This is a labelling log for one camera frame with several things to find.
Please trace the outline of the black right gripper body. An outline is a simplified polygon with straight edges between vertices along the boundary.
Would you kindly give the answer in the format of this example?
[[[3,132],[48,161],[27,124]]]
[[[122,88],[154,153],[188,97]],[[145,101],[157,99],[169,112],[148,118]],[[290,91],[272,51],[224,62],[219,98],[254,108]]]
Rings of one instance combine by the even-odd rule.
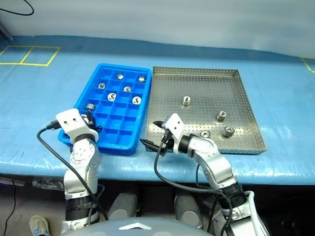
[[[165,155],[168,151],[173,151],[174,140],[172,138],[172,133],[170,130],[166,129],[164,135],[162,136],[160,144],[160,155]]]

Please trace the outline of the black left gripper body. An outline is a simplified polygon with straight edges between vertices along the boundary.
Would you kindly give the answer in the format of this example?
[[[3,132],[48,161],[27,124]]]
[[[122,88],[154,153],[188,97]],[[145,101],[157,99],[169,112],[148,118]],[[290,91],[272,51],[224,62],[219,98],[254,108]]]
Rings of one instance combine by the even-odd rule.
[[[82,119],[84,120],[84,122],[86,123],[86,125],[94,130],[94,131],[98,131],[98,126],[96,125],[96,121],[93,115],[82,115]]]

